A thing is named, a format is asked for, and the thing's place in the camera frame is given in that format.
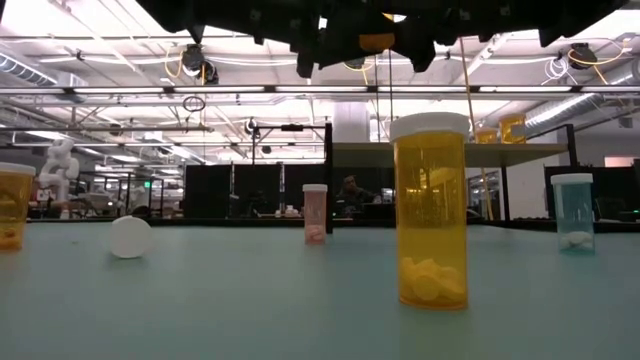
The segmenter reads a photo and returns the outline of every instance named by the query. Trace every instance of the light blue table surface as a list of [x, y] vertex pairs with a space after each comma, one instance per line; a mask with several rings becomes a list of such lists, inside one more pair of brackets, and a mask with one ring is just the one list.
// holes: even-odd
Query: light blue table surface
[[470, 308], [447, 313], [398, 302], [393, 230], [155, 228], [136, 260], [108, 230], [29, 225], [0, 254], [0, 359], [640, 359], [638, 235], [567, 256], [470, 227]]

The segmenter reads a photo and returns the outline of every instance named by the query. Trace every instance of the shelf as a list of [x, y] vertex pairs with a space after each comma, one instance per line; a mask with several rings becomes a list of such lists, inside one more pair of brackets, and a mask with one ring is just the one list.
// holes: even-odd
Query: shelf
[[[393, 167], [388, 143], [335, 143], [333, 149], [334, 167]], [[566, 144], [465, 144], [470, 168], [514, 166], [566, 151]]]

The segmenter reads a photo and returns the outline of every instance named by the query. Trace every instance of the person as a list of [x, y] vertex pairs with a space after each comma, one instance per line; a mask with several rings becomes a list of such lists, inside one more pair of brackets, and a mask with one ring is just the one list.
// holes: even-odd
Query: person
[[338, 200], [343, 202], [346, 212], [361, 211], [362, 205], [373, 202], [374, 198], [375, 194], [358, 187], [355, 176], [347, 176], [342, 181]]

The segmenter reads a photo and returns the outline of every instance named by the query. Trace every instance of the desk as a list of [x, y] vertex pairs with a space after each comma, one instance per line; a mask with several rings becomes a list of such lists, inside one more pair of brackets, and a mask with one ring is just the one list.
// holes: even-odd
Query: desk
[[108, 224], [31, 224], [0, 254], [0, 351], [22, 359], [639, 359], [640, 240], [469, 227], [470, 308], [401, 305], [395, 232], [153, 228], [117, 260]]

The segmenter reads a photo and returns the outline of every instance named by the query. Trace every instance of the white robot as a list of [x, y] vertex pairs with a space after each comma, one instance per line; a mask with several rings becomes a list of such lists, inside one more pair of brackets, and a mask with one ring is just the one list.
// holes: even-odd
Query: white robot
[[[69, 200], [69, 180], [76, 179], [80, 172], [78, 160], [71, 157], [73, 145], [73, 140], [70, 139], [55, 140], [47, 150], [49, 158], [38, 177], [42, 188], [57, 186], [57, 201]], [[55, 174], [51, 173], [55, 167], [58, 167], [58, 170]]]

